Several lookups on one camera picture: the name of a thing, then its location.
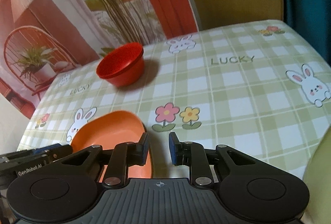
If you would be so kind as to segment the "green plaid bunny tablecloth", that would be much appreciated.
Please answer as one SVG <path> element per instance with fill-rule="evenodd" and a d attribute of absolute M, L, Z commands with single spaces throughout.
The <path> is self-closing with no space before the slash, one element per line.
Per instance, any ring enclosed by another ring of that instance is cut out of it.
<path fill-rule="evenodd" d="M 303 177 L 330 126 L 330 66 L 291 27 L 264 20 L 219 27 L 148 45 L 143 76 L 116 88 L 97 62 L 56 77 L 18 149 L 69 143 L 75 116 L 136 114 L 152 136 L 157 177 L 172 166 L 168 134 L 214 148 L 227 144 Z"/>

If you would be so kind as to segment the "orange plastic plate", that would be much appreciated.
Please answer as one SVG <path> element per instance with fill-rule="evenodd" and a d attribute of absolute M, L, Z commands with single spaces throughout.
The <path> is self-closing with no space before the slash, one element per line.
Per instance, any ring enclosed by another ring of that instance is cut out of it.
<path fill-rule="evenodd" d="M 141 120 L 129 111 L 115 111 L 85 124 L 71 142 L 76 153 L 92 145 L 100 145 L 103 150 L 114 149 L 120 143 L 133 146 L 133 154 L 127 155 L 129 162 L 138 160 L 128 168 L 129 178 L 149 179 L 152 165 L 149 154 L 149 137 Z"/>

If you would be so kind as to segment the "red plastic bowl far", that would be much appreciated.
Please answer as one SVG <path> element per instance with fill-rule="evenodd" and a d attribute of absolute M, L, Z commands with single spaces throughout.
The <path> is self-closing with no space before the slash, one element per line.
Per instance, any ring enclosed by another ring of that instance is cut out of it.
<path fill-rule="evenodd" d="M 143 54 L 140 43 L 127 43 L 107 54 L 98 64 L 96 74 L 117 88 L 129 86 L 144 73 Z"/>

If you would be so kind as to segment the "printed room scene backdrop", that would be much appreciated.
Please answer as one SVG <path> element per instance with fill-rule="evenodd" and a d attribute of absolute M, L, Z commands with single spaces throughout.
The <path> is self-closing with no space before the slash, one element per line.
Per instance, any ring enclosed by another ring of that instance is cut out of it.
<path fill-rule="evenodd" d="M 198 28 L 193 0 L 1 0 L 1 94 L 30 118 L 57 75 Z"/>

